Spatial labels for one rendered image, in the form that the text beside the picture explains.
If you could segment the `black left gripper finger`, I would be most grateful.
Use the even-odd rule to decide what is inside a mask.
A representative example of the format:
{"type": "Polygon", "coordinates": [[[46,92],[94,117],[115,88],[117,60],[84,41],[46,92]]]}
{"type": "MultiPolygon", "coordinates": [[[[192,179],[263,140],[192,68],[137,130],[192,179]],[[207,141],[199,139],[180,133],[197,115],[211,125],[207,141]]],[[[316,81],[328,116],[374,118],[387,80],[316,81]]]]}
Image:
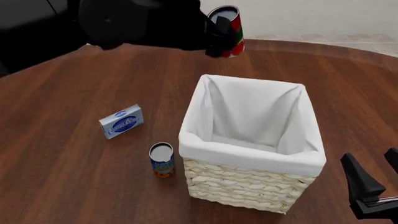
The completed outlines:
{"type": "Polygon", "coordinates": [[[231,33],[231,21],[223,16],[216,17],[216,27],[221,33],[231,33]]]}

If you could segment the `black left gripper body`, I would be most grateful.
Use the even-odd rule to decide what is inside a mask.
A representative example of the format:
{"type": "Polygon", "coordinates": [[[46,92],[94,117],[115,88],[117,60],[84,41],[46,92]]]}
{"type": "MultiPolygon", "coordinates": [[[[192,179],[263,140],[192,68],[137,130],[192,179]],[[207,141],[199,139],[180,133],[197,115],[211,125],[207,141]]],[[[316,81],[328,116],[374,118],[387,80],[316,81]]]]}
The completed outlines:
{"type": "Polygon", "coordinates": [[[232,50],[236,44],[236,31],[233,28],[232,30],[231,33],[221,33],[216,27],[216,22],[207,18],[205,24],[206,55],[217,58],[222,57],[224,52],[232,50]]]}

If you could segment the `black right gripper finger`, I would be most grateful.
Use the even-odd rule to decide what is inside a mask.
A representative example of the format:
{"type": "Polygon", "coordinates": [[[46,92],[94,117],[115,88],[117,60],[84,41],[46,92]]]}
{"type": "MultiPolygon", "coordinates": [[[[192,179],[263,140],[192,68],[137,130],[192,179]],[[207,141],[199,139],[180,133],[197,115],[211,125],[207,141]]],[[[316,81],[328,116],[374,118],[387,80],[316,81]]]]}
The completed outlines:
{"type": "Polygon", "coordinates": [[[392,147],[384,154],[386,161],[398,174],[398,149],[392,147]]]}
{"type": "Polygon", "coordinates": [[[340,159],[348,183],[349,199],[378,199],[386,188],[367,173],[350,153],[340,159]]]}

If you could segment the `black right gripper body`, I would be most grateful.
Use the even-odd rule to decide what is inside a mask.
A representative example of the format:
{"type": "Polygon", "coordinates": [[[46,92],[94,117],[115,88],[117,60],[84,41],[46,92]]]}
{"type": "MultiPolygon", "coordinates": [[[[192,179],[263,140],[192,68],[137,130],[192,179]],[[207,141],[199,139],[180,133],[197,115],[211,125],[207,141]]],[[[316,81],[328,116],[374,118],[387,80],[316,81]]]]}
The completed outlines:
{"type": "Polygon", "coordinates": [[[358,220],[382,219],[398,221],[398,197],[369,199],[371,201],[364,202],[363,198],[355,199],[349,196],[349,206],[358,220]]]}

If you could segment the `red tomato sauce tin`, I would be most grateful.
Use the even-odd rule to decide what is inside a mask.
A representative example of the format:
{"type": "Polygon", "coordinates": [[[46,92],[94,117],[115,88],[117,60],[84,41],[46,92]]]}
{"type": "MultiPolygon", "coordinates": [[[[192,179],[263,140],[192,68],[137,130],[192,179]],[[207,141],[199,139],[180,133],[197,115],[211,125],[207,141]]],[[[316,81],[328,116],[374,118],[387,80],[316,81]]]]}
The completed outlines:
{"type": "Polygon", "coordinates": [[[208,14],[208,18],[216,22],[217,16],[223,16],[231,21],[232,28],[236,31],[236,44],[232,50],[224,52],[222,57],[231,58],[241,54],[245,49],[243,28],[241,25],[240,11],[236,6],[225,5],[213,9],[208,14]]]}

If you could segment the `white cloth basket liner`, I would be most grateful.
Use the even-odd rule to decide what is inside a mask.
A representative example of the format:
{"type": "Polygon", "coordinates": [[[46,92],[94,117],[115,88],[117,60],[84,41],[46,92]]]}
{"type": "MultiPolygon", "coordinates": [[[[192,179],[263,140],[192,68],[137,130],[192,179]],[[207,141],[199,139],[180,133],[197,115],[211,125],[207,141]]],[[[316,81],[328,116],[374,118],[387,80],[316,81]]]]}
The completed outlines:
{"type": "Polygon", "coordinates": [[[317,177],[326,156],[299,83],[205,74],[178,136],[185,159],[317,177]]]}

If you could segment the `woven cream wicker basket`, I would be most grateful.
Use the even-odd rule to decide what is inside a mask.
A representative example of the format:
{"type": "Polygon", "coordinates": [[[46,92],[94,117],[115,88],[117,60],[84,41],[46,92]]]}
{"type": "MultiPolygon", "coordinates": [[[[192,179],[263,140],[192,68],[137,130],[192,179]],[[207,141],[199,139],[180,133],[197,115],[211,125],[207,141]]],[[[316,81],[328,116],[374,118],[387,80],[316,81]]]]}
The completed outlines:
{"type": "Polygon", "coordinates": [[[191,197],[284,214],[317,177],[275,173],[183,158],[191,197]]]}

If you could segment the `blue cream cheese box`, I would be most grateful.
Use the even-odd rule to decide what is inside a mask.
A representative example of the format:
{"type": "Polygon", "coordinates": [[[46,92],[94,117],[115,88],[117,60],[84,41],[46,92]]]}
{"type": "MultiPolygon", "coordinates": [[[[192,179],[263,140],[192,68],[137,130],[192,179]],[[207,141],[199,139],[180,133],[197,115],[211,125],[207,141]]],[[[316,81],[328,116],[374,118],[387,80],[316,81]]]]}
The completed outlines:
{"type": "Polygon", "coordinates": [[[142,109],[138,104],[99,120],[106,139],[114,138],[143,122],[142,109]]]}

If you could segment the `blue and orange soup tin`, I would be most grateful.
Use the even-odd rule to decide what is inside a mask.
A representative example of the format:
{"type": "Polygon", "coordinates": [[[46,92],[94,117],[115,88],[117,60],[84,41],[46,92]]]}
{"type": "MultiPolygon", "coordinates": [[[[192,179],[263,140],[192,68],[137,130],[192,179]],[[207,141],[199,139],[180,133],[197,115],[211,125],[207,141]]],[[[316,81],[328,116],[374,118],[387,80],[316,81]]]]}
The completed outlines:
{"type": "Polygon", "coordinates": [[[174,149],[169,143],[154,144],[149,149],[149,158],[157,177],[167,178],[175,172],[174,149]]]}

